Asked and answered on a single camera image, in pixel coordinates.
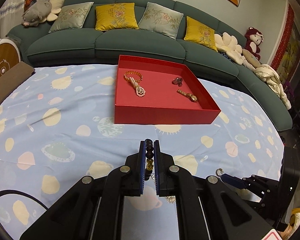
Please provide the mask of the person's hand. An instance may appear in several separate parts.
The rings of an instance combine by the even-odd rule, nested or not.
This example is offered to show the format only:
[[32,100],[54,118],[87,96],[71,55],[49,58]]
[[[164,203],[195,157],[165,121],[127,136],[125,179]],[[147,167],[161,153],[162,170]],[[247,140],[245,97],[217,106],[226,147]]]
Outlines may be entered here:
[[288,227],[282,234],[282,239],[289,239],[300,226],[300,208],[292,210]]

